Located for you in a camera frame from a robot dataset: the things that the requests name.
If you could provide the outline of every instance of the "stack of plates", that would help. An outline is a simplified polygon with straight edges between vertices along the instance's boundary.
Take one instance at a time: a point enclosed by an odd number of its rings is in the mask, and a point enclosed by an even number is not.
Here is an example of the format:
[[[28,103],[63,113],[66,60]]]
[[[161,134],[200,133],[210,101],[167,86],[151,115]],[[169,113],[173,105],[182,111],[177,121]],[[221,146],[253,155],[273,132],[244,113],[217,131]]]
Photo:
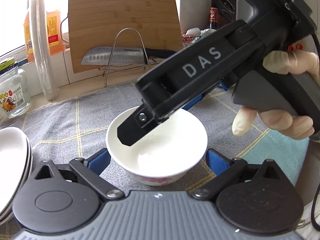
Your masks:
[[[0,225],[12,217],[12,200],[32,170],[32,147],[16,127],[0,130]]]

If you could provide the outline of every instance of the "cutting board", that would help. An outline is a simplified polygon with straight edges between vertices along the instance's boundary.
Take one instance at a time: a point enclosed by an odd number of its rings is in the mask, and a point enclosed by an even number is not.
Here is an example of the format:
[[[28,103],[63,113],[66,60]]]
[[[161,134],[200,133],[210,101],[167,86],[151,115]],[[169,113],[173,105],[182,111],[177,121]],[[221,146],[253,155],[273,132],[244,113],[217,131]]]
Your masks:
[[[81,65],[87,51],[112,47],[119,31],[134,28],[146,48],[183,48],[175,0],[69,0],[69,40],[74,73],[101,66]],[[116,46],[141,48],[139,35],[120,34]]]

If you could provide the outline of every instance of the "orange bottle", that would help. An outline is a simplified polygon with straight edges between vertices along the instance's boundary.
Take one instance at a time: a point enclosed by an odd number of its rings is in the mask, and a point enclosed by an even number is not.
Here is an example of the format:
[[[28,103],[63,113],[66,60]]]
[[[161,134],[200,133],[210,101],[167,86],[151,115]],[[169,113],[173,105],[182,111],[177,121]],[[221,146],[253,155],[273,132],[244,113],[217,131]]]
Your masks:
[[[54,55],[63,52],[66,49],[66,44],[60,36],[60,24],[61,24],[61,12],[59,10],[47,11],[47,32],[50,55]],[[33,62],[35,57],[33,55],[33,48],[30,36],[29,25],[29,10],[27,11],[26,18],[23,23],[25,46],[28,62]]]

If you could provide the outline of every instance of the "hand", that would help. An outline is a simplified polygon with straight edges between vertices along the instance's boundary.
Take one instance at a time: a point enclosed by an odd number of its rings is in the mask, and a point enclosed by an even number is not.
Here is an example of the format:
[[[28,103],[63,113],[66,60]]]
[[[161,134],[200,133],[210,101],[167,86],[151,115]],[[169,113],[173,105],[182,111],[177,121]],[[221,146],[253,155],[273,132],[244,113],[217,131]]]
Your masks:
[[[319,57],[310,52],[297,50],[294,52],[272,51],[263,59],[263,66],[272,73],[301,74],[308,71],[320,87]],[[313,120],[309,116],[292,117],[284,110],[260,112],[242,106],[236,115],[232,132],[236,136],[244,135],[259,114],[261,120],[270,129],[296,140],[305,139],[314,133]]]

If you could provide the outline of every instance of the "jar lid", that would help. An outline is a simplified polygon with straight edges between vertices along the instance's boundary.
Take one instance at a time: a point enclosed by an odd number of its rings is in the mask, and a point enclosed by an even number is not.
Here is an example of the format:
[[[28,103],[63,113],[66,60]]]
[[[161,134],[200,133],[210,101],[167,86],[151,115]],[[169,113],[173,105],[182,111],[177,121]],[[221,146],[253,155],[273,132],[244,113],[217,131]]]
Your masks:
[[[6,73],[7,71],[15,68],[16,66],[18,66],[18,62],[17,62],[17,61],[14,62],[13,64],[11,64],[10,66],[7,66],[6,68],[0,70],[0,76],[1,76],[2,74]]]
[[[14,64],[14,57],[9,57],[0,62],[0,71]]]

